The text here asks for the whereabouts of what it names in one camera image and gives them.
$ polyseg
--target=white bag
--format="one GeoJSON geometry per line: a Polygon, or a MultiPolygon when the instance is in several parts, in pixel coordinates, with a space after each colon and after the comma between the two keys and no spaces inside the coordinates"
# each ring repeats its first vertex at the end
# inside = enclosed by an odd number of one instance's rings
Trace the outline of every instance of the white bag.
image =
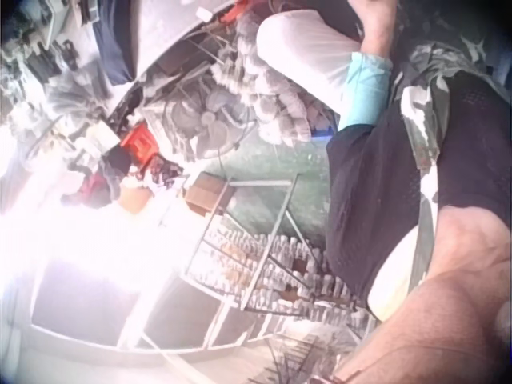
{"type": "Polygon", "coordinates": [[[358,42],[330,28],[316,10],[293,10],[265,20],[257,45],[258,56],[269,66],[342,112],[343,87],[358,42]]]}

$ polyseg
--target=light blue cuff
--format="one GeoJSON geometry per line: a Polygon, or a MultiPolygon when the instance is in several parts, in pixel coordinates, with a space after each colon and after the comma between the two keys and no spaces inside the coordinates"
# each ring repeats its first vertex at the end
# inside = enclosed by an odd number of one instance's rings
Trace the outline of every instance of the light blue cuff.
{"type": "Polygon", "coordinates": [[[352,53],[338,130],[355,124],[377,123],[386,107],[392,67],[387,58],[352,53]]]}

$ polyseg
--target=floor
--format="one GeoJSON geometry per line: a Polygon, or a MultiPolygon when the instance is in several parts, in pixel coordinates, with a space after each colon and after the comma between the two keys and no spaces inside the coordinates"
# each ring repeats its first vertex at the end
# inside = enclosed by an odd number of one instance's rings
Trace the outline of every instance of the floor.
{"type": "MultiPolygon", "coordinates": [[[[234,150],[212,160],[207,172],[236,180],[292,179],[300,174],[290,201],[290,211],[312,244],[324,247],[329,208],[329,175],[326,141],[299,143],[294,148],[272,146],[253,131],[234,150]]],[[[228,211],[253,234],[271,232],[285,198],[284,187],[239,188],[228,211]]],[[[285,219],[280,233],[293,235],[285,219]]]]}

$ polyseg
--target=white wall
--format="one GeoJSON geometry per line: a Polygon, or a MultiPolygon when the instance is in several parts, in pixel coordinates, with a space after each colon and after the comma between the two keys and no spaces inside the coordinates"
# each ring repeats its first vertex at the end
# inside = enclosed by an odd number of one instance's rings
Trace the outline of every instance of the white wall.
{"type": "Polygon", "coordinates": [[[19,384],[190,384],[167,366],[129,368],[92,366],[24,350],[19,362],[19,384]]]}

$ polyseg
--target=hand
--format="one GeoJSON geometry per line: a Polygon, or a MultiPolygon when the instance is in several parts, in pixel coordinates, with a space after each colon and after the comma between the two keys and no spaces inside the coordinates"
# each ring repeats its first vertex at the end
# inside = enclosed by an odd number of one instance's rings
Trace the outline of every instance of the hand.
{"type": "Polygon", "coordinates": [[[398,0],[348,0],[361,19],[365,37],[361,52],[387,58],[393,41],[398,0]]]}
{"type": "Polygon", "coordinates": [[[393,33],[398,0],[348,0],[361,19],[365,37],[380,38],[393,33]]]}

